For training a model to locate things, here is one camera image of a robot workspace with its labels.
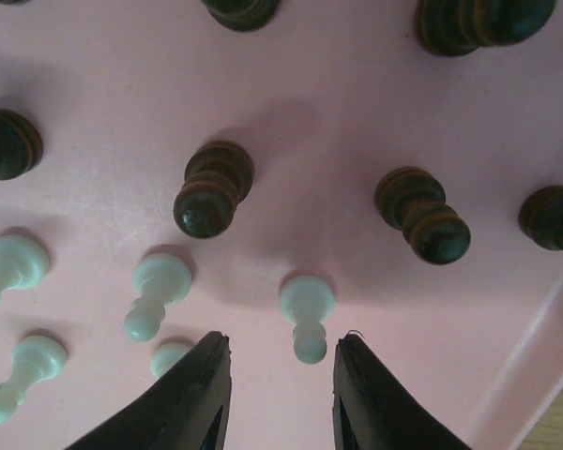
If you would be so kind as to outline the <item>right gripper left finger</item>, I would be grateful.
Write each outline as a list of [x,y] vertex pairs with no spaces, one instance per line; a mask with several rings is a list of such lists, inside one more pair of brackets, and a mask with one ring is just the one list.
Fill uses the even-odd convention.
[[68,449],[221,450],[230,402],[229,338],[210,331],[141,396]]

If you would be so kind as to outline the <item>pink piece tray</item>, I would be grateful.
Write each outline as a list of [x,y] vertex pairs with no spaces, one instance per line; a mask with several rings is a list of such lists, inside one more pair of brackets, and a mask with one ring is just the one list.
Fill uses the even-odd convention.
[[[563,184],[563,1],[531,39],[464,57],[425,52],[414,1],[285,1],[253,33],[198,1],[0,5],[0,108],[27,116],[42,161],[0,182],[0,235],[27,233],[52,268],[0,300],[0,383],[25,335],[68,349],[0,425],[0,449],[63,449],[153,384],[163,340],[230,339],[229,449],[330,449],[333,359],[305,365],[279,306],[314,274],[412,395],[475,449],[513,449],[563,386],[563,251],[520,230],[525,198]],[[192,155],[241,145],[254,179],[222,234],[196,239],[173,206]],[[374,205],[417,167],[470,230],[427,263]],[[190,268],[155,337],[123,321],[138,263]]]

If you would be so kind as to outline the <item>white pawn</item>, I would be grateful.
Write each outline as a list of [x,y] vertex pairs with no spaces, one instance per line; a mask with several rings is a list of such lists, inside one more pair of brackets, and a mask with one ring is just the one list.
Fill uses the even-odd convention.
[[0,425],[24,403],[34,384],[57,377],[68,361],[68,353],[57,340],[42,335],[23,338],[11,352],[11,373],[0,383]]
[[47,251],[36,240],[18,234],[0,237],[0,300],[4,291],[38,286],[50,267]]
[[182,359],[191,349],[191,346],[184,342],[167,342],[160,345],[151,359],[150,369],[155,379],[160,378],[170,370],[180,359]]
[[292,277],[281,287],[281,313],[294,325],[294,353],[300,362],[314,365],[325,358],[327,331],[323,321],[334,307],[334,292],[320,277]]
[[132,340],[146,342],[156,336],[166,316],[166,307],[186,298],[192,283],[188,265],[169,253],[143,258],[133,271],[134,300],[123,326]]

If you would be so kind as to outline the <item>dark chess pawn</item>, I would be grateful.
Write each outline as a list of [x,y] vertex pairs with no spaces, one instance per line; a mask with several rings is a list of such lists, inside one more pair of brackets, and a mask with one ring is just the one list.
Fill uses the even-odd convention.
[[254,165],[249,153],[229,141],[208,142],[190,158],[184,184],[175,197],[177,227],[196,239],[210,239],[231,225],[238,205],[250,193]]
[[563,186],[543,187],[520,208],[521,231],[541,248],[563,250]]
[[43,140],[22,115],[0,109],[0,181],[17,178],[34,169],[43,156]]
[[446,192],[430,173],[417,167],[389,172],[376,186],[374,205],[391,228],[423,261],[454,263],[467,252],[471,234],[446,202]]

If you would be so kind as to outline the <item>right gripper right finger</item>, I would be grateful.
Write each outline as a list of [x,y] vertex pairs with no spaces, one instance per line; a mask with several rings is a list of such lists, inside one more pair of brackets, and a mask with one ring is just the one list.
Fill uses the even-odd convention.
[[416,401],[357,334],[347,334],[336,345],[333,393],[337,449],[469,449]]

